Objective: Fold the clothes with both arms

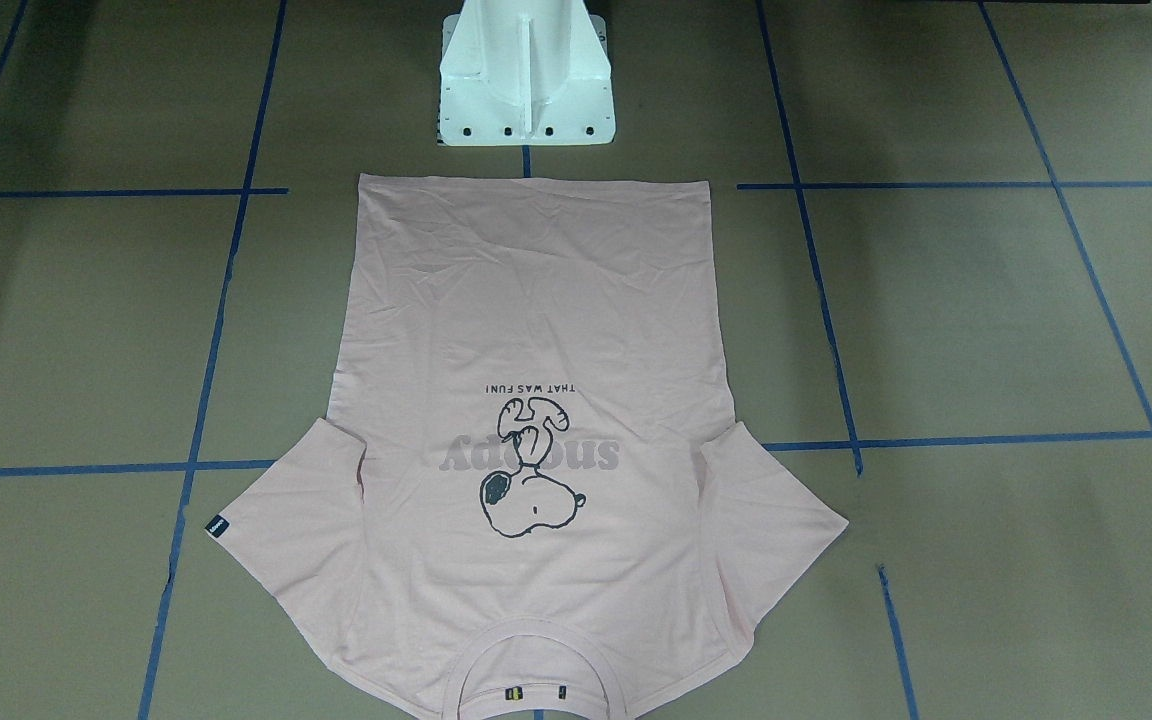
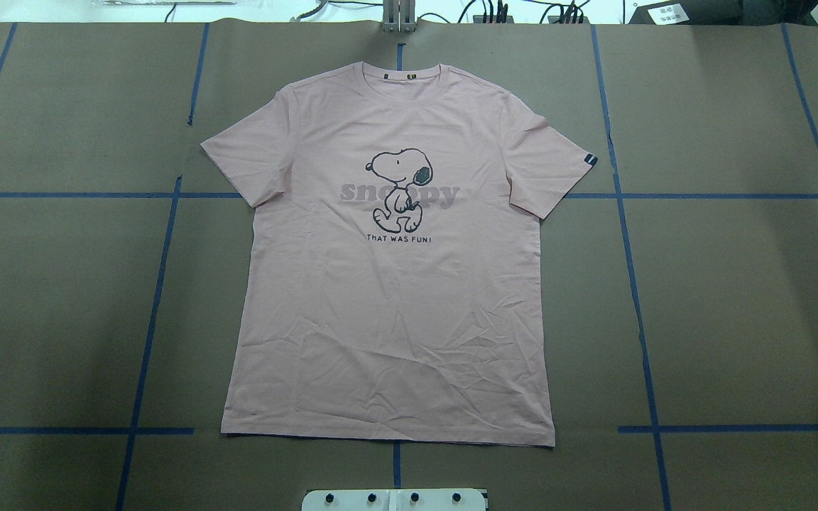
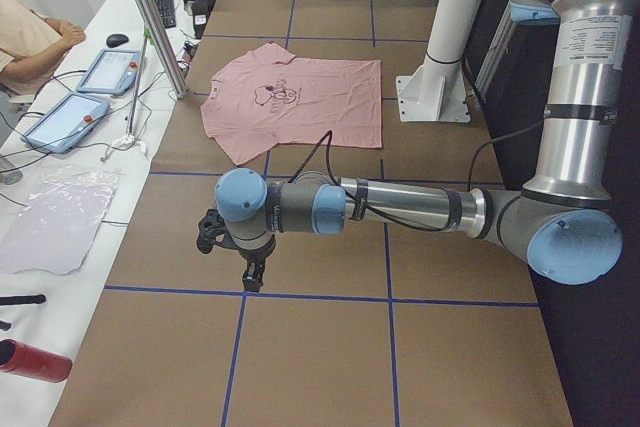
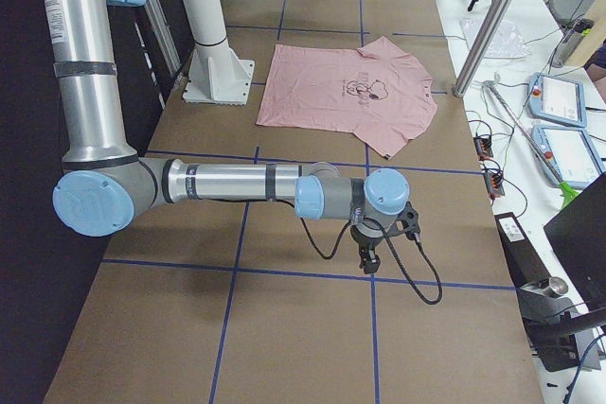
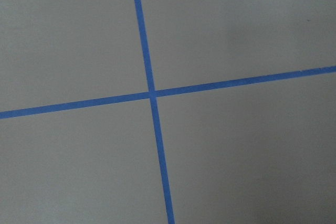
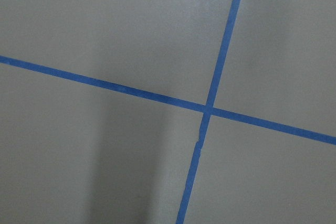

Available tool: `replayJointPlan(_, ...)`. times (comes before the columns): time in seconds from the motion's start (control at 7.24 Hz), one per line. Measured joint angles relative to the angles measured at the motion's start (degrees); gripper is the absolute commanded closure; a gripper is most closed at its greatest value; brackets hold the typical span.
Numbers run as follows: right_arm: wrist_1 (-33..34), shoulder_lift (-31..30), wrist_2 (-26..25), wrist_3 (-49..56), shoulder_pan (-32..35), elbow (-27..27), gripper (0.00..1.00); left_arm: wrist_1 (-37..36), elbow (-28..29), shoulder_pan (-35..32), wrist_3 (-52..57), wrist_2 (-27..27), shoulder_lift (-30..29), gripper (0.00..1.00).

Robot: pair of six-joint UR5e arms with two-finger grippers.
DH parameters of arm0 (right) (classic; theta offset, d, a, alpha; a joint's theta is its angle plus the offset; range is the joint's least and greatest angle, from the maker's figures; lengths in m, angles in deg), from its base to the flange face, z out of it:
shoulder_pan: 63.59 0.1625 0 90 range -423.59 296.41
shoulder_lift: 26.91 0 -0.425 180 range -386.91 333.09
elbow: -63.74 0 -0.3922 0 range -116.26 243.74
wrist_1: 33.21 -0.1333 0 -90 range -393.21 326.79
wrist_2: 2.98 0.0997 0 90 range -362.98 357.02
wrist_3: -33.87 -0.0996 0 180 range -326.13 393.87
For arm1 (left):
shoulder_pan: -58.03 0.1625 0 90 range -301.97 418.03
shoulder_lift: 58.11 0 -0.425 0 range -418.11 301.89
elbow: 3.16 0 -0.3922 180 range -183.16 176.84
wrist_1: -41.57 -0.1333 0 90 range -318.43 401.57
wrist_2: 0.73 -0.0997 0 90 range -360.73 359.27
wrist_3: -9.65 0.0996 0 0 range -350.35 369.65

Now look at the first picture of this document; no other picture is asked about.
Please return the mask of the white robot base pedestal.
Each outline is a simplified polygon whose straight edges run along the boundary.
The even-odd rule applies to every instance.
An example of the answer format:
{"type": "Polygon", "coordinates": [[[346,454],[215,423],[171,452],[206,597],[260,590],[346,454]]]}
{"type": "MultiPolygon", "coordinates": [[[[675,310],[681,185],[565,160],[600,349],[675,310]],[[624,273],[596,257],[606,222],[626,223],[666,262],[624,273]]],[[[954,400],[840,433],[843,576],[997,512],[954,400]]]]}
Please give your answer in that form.
{"type": "Polygon", "coordinates": [[[442,22],[435,138],[584,146],[616,136],[605,20],[584,1],[467,1],[442,22]]]}

